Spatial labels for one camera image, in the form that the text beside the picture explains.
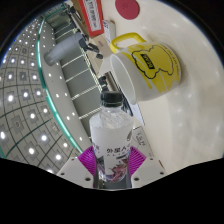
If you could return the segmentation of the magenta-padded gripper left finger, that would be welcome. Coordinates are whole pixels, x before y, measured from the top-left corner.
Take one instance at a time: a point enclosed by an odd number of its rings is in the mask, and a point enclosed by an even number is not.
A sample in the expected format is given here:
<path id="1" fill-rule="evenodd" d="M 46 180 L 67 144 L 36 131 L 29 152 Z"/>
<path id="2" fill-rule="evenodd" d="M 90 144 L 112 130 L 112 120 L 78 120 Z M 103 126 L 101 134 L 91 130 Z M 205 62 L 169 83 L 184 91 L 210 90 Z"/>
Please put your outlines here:
<path id="1" fill-rule="evenodd" d="M 89 147 L 78 157 L 70 157 L 57 175 L 84 188 L 94 187 L 96 161 L 93 148 Z"/>

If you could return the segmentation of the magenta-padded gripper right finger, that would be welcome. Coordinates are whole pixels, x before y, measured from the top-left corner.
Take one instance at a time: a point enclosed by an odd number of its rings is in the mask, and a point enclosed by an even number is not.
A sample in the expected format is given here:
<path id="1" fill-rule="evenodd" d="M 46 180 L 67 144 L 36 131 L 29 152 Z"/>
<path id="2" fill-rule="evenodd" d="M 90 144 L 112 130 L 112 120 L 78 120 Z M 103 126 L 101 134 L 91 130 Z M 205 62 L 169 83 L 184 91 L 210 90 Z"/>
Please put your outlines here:
<path id="1" fill-rule="evenodd" d="M 133 188 L 143 187 L 167 175 L 159 160 L 146 157 L 135 147 L 130 151 L 128 172 Z"/>

